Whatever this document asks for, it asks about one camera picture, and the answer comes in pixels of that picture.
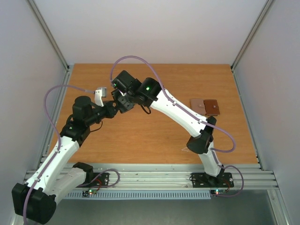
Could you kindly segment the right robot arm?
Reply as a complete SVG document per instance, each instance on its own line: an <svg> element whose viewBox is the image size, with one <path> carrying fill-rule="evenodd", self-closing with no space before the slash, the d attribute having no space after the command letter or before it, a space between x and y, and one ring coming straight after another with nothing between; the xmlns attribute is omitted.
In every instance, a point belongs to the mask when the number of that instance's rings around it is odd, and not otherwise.
<svg viewBox="0 0 300 225"><path fill-rule="evenodd" d="M217 120L204 117L177 101L159 82L146 78L143 82L123 70L113 79L112 86L130 104L142 109L155 109L181 125L189 134L186 146L197 154L204 166L202 181L208 187L219 187L224 179L224 166L215 154L213 131Z"/></svg>

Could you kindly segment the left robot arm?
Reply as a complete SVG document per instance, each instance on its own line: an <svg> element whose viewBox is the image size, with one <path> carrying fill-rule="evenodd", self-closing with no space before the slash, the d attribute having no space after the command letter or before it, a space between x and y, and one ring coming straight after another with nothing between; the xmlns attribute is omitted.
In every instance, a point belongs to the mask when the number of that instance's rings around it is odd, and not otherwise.
<svg viewBox="0 0 300 225"><path fill-rule="evenodd" d="M72 114L44 163L24 184L17 183L13 187L17 215L44 225L69 192L77 186L93 184L93 167L85 163L76 163L61 179L58 175L91 133L90 126L99 124L104 118L113 118L117 111L114 101L105 101L98 106L88 96L75 99Z"/></svg>

